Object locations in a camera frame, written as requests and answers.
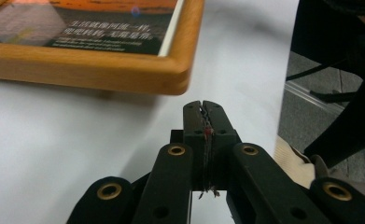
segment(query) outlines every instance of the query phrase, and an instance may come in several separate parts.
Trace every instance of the bolt hole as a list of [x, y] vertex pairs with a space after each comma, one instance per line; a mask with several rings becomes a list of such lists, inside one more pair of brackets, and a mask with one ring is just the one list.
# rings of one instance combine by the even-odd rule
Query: bolt hole
[[183, 147], [170, 147], [168, 149], [168, 154], [173, 156], [180, 156], [185, 153], [185, 148]]
[[121, 185], [117, 183], [104, 184], [97, 190], [97, 197], [101, 200], [111, 200], [119, 196]]
[[164, 218], [168, 216], [168, 213], [168, 208], [162, 206], [155, 208], [155, 210], [153, 211], [153, 216], [156, 218]]
[[243, 152], [249, 156], [254, 156], [259, 153], [254, 147], [243, 147]]
[[340, 201], [350, 201], [353, 198], [350, 191], [335, 183], [324, 183], [323, 189], [329, 196]]
[[292, 207], [290, 209], [290, 213], [295, 217], [295, 218], [298, 218], [298, 219], [307, 219], [307, 214], [301, 210], [300, 208], [298, 207]]

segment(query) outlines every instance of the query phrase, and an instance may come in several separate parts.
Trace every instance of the white surface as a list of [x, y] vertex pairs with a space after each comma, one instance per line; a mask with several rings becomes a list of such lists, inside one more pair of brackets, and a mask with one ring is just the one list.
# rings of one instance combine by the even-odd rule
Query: white surface
[[[0, 223], [64, 223], [97, 179], [146, 174], [192, 101], [222, 105], [243, 141], [273, 154], [297, 5], [207, 0], [182, 96], [0, 81]], [[191, 223], [232, 223], [221, 196], [193, 196]]]

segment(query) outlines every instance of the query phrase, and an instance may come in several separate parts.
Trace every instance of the black chair leg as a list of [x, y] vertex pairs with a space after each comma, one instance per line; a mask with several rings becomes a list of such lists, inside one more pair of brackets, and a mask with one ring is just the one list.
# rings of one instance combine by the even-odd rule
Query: black chair leg
[[316, 91], [310, 91], [310, 94], [314, 95], [319, 100], [331, 104], [331, 103], [340, 103], [340, 102], [350, 102], [354, 99], [354, 96], [357, 94], [356, 92], [344, 92], [344, 93], [319, 93]]
[[342, 114], [305, 151], [332, 167], [365, 148], [365, 80]]

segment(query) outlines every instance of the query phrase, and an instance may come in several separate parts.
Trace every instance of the orange sky image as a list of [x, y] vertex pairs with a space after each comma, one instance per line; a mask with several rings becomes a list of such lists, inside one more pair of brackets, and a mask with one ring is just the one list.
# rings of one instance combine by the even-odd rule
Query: orange sky image
[[8, 2], [12, 2], [12, 3], [25, 3], [25, 4], [30, 4], [30, 3], [46, 4], [46, 3], [49, 2], [49, 0], [8, 0]]

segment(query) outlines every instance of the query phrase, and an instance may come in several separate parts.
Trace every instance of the black object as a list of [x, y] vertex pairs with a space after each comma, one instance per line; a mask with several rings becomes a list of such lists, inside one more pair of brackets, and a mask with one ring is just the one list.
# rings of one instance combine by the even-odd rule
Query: black object
[[207, 101], [184, 106], [184, 130], [171, 131], [149, 175], [95, 182], [67, 223], [190, 223], [193, 190], [227, 190], [235, 223], [365, 223], [350, 211], [365, 209], [364, 196], [329, 178], [306, 192], [263, 148], [241, 143], [223, 108]]
[[[365, 79], [361, 59], [365, 59], [365, 24], [356, 16], [341, 13], [349, 8], [359, 10], [365, 0], [301, 0], [299, 3], [291, 51], [320, 66], [287, 77], [287, 81], [313, 75], [315, 72], [334, 67]], [[320, 94], [311, 92], [325, 103], [347, 102], [348, 94]]]
[[[350, 54], [351, 63], [360, 74], [365, 75], [365, 36], [361, 36], [354, 53]], [[365, 148], [365, 77], [357, 93], [342, 114], [323, 132], [304, 154], [308, 157], [320, 155], [331, 167]]]
[[324, 0], [335, 10], [346, 14], [365, 16], [365, 0]]
[[[365, 35], [358, 36], [357, 38], [350, 40], [349, 46], [346, 50], [346, 54], [342, 60], [338, 60], [334, 63], [324, 63], [309, 70], [300, 72], [298, 74], [288, 76], [286, 81], [291, 81], [301, 77], [307, 77], [314, 73], [321, 71], [329, 67], [338, 67], [341, 64], [347, 63], [349, 71], [356, 73], [359, 77], [365, 81]], [[310, 91], [310, 94], [314, 95], [319, 100], [329, 103], [350, 102], [354, 99], [356, 92], [344, 92], [344, 93], [320, 93]]]

